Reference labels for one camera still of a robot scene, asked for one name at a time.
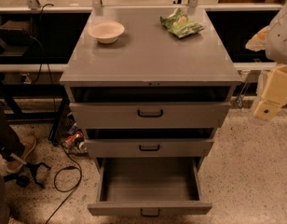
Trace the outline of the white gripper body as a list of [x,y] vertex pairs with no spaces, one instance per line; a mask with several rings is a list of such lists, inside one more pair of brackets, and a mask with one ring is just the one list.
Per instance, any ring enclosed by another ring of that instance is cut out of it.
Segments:
[[267,74],[262,99],[277,105],[287,104],[287,64],[278,65]]

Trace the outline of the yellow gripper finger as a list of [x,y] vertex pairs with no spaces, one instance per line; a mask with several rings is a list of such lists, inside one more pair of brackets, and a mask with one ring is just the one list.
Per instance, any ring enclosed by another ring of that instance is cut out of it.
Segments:
[[261,100],[253,104],[253,118],[261,121],[271,121],[280,112],[281,107],[276,103]]

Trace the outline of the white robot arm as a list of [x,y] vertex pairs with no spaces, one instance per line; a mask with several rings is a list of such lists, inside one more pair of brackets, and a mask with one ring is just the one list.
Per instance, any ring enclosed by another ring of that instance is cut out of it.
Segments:
[[258,79],[257,96],[252,105],[250,122],[264,125],[287,104],[287,2],[270,24],[245,45],[252,51],[263,50],[276,66]]

